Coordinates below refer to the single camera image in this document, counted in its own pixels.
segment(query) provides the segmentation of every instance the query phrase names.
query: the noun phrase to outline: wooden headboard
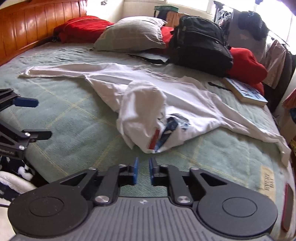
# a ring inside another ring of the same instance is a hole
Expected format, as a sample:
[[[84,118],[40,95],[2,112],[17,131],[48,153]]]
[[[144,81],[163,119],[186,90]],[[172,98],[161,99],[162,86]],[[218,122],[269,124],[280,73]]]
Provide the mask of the wooden headboard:
[[[53,29],[86,15],[86,0],[29,0],[0,9],[0,66],[51,40]]]

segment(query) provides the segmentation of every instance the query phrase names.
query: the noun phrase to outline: metal bolt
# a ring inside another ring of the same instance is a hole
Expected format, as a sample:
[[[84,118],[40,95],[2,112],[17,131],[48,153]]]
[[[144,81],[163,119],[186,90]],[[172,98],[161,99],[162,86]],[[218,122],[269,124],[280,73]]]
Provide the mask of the metal bolt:
[[[94,200],[98,203],[106,203],[110,201],[110,198],[102,195],[102,196],[97,196]]]
[[[190,203],[191,199],[187,196],[180,196],[177,198],[177,202],[179,203]]]

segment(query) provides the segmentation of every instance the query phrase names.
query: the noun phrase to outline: black backpack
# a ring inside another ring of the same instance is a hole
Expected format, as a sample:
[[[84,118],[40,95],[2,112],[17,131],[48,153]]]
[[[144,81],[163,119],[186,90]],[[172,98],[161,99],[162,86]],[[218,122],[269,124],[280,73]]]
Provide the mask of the black backpack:
[[[223,30],[212,21],[186,15],[172,32],[170,62],[217,76],[233,65]]]

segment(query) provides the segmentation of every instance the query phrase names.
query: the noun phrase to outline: book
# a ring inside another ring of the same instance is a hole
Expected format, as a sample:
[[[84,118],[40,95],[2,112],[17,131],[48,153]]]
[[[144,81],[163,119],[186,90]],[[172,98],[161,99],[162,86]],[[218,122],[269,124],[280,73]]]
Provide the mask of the book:
[[[259,106],[265,106],[268,103],[258,90],[248,84],[229,78],[223,78],[222,82],[241,102]]]

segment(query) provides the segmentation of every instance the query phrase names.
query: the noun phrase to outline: white pillow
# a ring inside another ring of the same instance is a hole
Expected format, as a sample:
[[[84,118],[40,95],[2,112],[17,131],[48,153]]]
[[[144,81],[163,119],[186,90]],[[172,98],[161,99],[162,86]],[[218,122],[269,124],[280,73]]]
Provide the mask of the white pillow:
[[[94,49],[129,52],[165,48],[160,28],[166,23],[160,18],[146,16],[121,19],[105,29],[94,43]]]

